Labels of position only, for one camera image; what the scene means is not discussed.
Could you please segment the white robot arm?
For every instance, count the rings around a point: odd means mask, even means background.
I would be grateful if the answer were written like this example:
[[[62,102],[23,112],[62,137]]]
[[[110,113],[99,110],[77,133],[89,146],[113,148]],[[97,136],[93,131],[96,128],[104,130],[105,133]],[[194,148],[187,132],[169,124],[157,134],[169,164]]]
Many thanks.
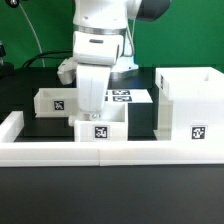
[[[74,0],[73,53],[58,67],[62,84],[78,88],[78,110],[95,119],[104,107],[109,79],[136,70],[128,21],[153,22],[171,0]]]

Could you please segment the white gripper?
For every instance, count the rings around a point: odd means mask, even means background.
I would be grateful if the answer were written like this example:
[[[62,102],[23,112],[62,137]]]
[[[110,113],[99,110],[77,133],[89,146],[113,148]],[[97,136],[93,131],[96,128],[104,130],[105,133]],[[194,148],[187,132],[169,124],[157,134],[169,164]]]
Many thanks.
[[[111,70],[123,53],[124,38],[75,31],[73,40],[73,56],[58,67],[58,77],[63,85],[76,80],[81,112],[100,114]]]

